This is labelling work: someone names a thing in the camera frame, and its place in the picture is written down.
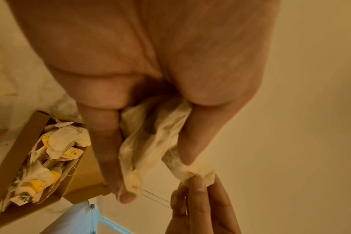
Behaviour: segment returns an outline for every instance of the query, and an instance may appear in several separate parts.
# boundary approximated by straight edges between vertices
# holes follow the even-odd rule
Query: finger
[[[119,130],[119,113],[116,110],[95,109],[78,103],[78,109],[89,131],[93,150],[101,173],[111,192],[121,203],[129,203],[135,194],[125,190],[118,159],[122,137]]]
[[[213,234],[208,191],[205,182],[200,177],[191,179],[188,205],[190,234]]]
[[[173,217],[185,216],[187,212],[186,207],[186,195],[188,188],[183,184],[180,184],[178,189],[172,193],[170,199],[170,207],[173,210]]]
[[[178,137],[178,152],[182,162],[192,164],[242,106],[240,102],[217,107],[194,106]]]
[[[215,176],[214,184],[208,187],[208,192],[212,217],[232,233],[240,233],[232,203],[218,176]]]

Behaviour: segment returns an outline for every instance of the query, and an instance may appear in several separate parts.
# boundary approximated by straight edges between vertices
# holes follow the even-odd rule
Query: skin
[[[180,184],[172,194],[173,217],[165,234],[241,234],[231,201],[220,179],[206,188],[200,177],[190,188]]]
[[[179,92],[189,165],[257,92],[279,0],[9,0],[25,36],[76,100],[103,176],[123,187],[119,110]],[[123,190],[120,202],[134,195]]]

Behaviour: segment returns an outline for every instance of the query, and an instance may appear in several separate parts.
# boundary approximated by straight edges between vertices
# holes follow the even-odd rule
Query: pile of tea bags
[[[91,145],[87,129],[74,122],[61,122],[44,128],[7,194],[0,202],[0,213],[11,204],[40,203],[52,194]]]

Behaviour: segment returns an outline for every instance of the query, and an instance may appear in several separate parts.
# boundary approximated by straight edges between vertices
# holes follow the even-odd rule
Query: open box
[[[83,123],[80,120],[59,117],[62,121],[73,121]],[[28,123],[16,139],[6,158],[0,165],[0,201],[5,196],[7,189],[12,184],[15,175],[23,164],[34,144],[38,141],[45,126],[53,122],[54,119],[42,112],[33,113]],[[62,197],[77,204],[99,195],[108,195],[109,189],[101,175],[91,146],[82,148],[83,155],[80,156],[74,172],[69,173],[55,192],[45,199],[41,204],[28,203],[22,206],[10,205],[0,215],[0,228],[19,220],[29,214],[58,202]]]

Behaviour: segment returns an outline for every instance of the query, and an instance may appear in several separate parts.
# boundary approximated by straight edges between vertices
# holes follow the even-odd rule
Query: tea bag
[[[179,95],[148,98],[138,106],[121,112],[120,130],[125,138],[120,147],[119,161],[127,191],[140,195],[143,178],[164,157],[172,173],[187,184],[200,175],[208,185],[214,183],[215,172],[210,166],[185,166],[169,152],[172,139],[177,138],[192,106]]]

